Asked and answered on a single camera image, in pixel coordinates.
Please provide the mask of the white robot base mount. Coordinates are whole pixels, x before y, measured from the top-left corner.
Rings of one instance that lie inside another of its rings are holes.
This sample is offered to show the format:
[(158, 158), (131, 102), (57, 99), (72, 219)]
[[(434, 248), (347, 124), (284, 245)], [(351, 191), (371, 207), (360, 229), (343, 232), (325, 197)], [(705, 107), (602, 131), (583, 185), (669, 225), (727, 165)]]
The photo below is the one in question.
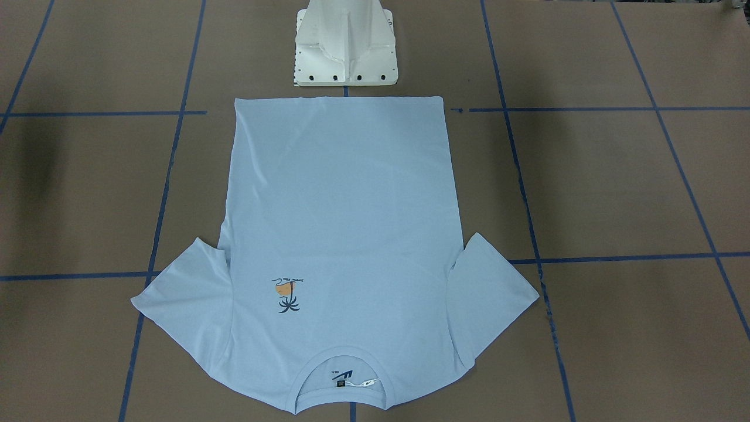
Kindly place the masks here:
[(295, 86), (397, 84), (393, 14), (380, 1), (310, 1), (295, 24)]

